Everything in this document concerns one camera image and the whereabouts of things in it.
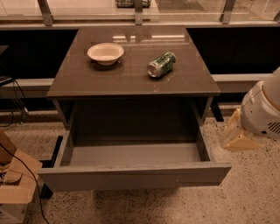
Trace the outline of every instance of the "cable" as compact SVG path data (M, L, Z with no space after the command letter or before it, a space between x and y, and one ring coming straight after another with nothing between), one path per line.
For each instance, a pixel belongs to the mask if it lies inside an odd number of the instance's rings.
M7 115L4 119L2 119L2 120L0 121L0 123L3 122L3 121L5 121L5 120L7 120L9 116L11 116L10 123L8 123L8 124L6 124L6 125L0 125L1 128L7 128L7 127L9 127L9 126L13 123L13 121L14 121L14 112L13 112L13 111L10 112L10 114Z
M11 78L11 79L12 79L12 81L13 81L13 86L14 86L14 87L15 87L15 82L17 83L17 86L18 86L18 88L19 88L21 94L23 95L23 97L24 97L24 99L25 99L26 97L25 97L25 94L24 94L23 89L19 86L18 82L17 82L14 78Z
M34 173L29 169L29 167L25 164L24 161L22 161L19 157L16 157L15 155L13 155L12 153L10 153L1 143L0 143L1 147L8 153L10 154L12 157L16 158L18 161L20 161L25 167L26 169L30 172L30 174L33 176L35 182L36 182L36 186L37 186L37 189L38 189L38 200L39 200L39 204L40 204L40 210L41 210L41 214L42 214L42 217L44 218L45 222L47 224L50 224L48 222L48 220L46 219L45 215L44 215L44 211L43 211L43 206L42 206L42 201L41 201L41 198L40 198L40 189L39 189L39 184L38 184L38 181L34 175Z

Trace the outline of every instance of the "green can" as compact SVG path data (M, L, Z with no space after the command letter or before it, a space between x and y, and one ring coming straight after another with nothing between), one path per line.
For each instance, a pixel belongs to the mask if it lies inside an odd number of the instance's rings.
M147 66L148 74L151 77L160 77L167 74L176 62L176 57L173 52L165 52L158 58L151 61Z

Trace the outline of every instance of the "terrazzo floor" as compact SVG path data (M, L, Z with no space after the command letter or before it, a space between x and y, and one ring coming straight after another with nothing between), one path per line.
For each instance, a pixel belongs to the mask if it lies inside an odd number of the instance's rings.
M205 131L217 161L233 168L219 186L104 192L55 192L43 199L50 223L279 223L280 140L265 140L258 150L230 152L219 138L233 108L222 109L225 122L209 112ZM15 122L5 130L22 151L42 160L50 159L64 128L55 111L32 112L25 124ZM29 205L24 224L44 223L38 194Z

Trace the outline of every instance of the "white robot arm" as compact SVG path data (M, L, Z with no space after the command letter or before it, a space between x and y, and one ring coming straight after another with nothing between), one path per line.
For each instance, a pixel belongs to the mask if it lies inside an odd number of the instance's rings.
M258 137L280 138L280 67L247 92L220 143L231 151L253 150L262 147Z

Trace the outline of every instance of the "white bowl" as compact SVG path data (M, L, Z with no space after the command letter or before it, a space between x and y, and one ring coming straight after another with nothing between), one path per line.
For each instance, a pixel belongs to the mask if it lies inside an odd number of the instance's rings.
M123 47L113 43L103 43L90 47L87 55L103 66L113 65L124 53Z

